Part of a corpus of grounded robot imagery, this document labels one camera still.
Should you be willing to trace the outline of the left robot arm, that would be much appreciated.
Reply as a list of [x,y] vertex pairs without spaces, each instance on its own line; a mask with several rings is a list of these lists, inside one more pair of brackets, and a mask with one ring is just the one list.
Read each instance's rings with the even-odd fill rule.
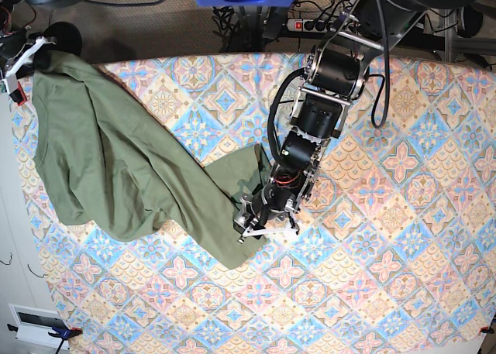
[[319,174],[330,140],[341,135],[352,103],[371,77],[376,57],[391,50],[430,9],[462,8],[476,0],[350,0],[329,24],[304,67],[284,79],[270,106],[267,137],[275,160],[266,184],[241,197],[234,219],[241,240],[270,234],[267,222],[295,221]]

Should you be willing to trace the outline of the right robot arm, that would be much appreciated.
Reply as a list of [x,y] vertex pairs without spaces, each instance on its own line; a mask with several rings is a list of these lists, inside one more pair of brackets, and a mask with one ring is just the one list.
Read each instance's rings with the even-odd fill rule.
[[1,81],[14,70],[33,67],[48,49],[77,54],[97,63],[95,0],[1,0]]

